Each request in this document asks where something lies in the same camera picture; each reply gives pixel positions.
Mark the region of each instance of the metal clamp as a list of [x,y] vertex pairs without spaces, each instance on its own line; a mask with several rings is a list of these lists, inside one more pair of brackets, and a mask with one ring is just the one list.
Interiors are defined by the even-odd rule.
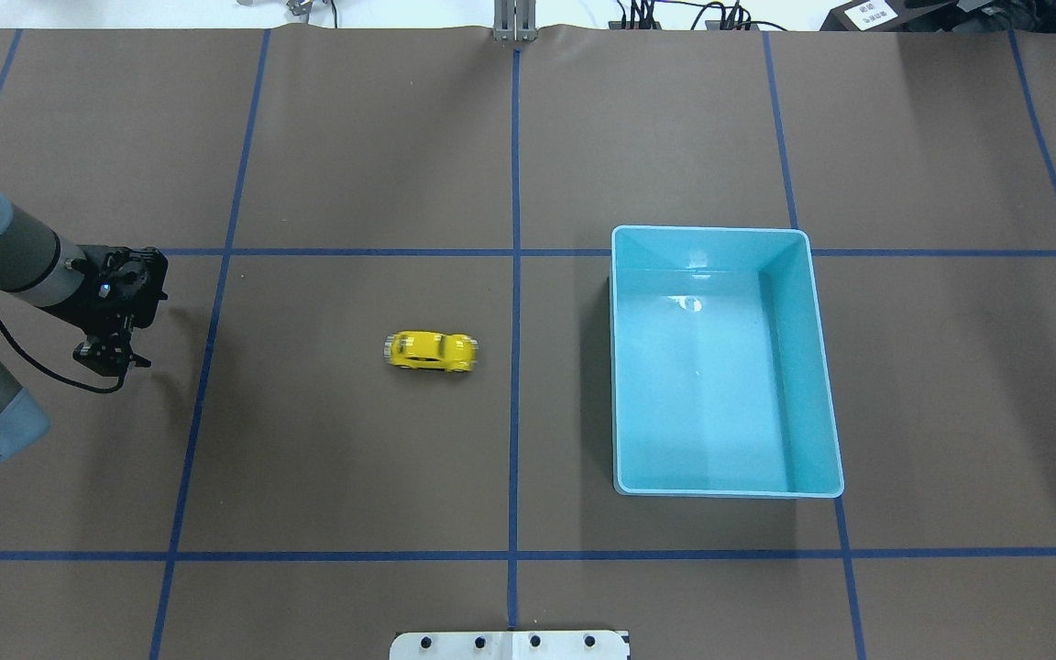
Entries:
[[536,0],[495,0],[495,41],[536,40]]

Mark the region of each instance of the blue plastic bin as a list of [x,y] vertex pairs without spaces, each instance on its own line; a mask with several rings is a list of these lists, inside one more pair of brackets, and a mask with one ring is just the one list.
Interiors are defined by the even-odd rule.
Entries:
[[610,308],[619,492],[842,494],[804,232],[619,226]]

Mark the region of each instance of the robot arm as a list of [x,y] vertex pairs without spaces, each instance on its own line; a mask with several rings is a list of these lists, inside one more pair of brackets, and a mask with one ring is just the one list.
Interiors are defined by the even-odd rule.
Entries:
[[[150,326],[167,297],[167,267],[154,247],[77,246],[0,192],[0,289],[83,331],[84,342],[73,358],[117,378],[109,390],[84,389],[114,392],[130,366],[150,365],[130,342],[133,328]],[[46,427],[37,402],[0,364],[0,463],[41,437]]]

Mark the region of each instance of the gray tabletop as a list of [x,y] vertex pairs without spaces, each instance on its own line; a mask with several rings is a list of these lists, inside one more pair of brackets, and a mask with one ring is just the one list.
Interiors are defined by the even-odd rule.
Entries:
[[[1056,37],[0,32],[0,189],[170,254],[121,393],[0,341],[0,657],[1056,657]],[[614,491],[619,225],[809,233],[845,496]]]

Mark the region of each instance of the black band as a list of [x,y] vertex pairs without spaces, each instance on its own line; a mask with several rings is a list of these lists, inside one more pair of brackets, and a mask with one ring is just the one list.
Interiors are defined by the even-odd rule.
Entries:
[[35,288],[35,287],[38,286],[38,284],[42,280],[46,280],[46,276],[48,275],[51,275],[52,271],[55,270],[55,267],[58,266],[58,264],[59,264],[59,252],[62,252],[63,249],[62,249],[61,244],[59,244],[59,234],[56,233],[54,229],[52,230],[52,238],[55,239],[55,251],[52,252],[52,263],[46,264],[46,268],[45,268],[45,270],[43,270],[43,274],[41,276],[37,277],[37,279],[29,281],[29,283],[25,283],[24,285],[22,285],[22,287],[18,287],[18,288],[3,288],[4,293],[7,293],[7,294],[17,294],[17,293],[20,293],[20,291],[25,291],[27,288]]

